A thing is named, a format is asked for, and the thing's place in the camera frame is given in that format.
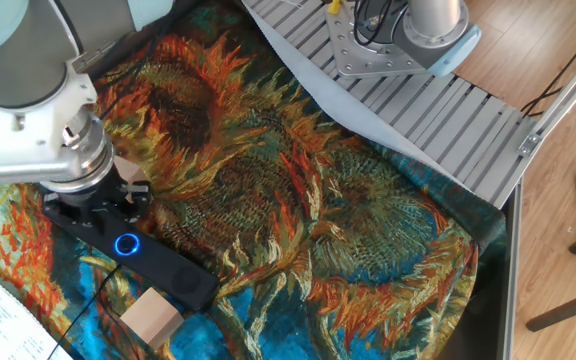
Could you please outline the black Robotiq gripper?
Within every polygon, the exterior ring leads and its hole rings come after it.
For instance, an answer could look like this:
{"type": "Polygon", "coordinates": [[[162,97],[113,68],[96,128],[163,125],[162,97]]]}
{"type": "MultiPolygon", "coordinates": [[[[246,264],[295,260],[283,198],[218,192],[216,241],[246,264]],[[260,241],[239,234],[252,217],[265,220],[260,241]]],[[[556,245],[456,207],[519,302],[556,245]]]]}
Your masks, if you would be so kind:
{"type": "Polygon", "coordinates": [[[100,208],[105,205],[117,207],[125,220],[140,220],[146,215],[151,202],[149,181],[127,183],[116,167],[92,187],[74,193],[55,192],[42,188],[43,207],[47,212],[68,217],[67,223],[106,233],[105,220],[100,208]]]}

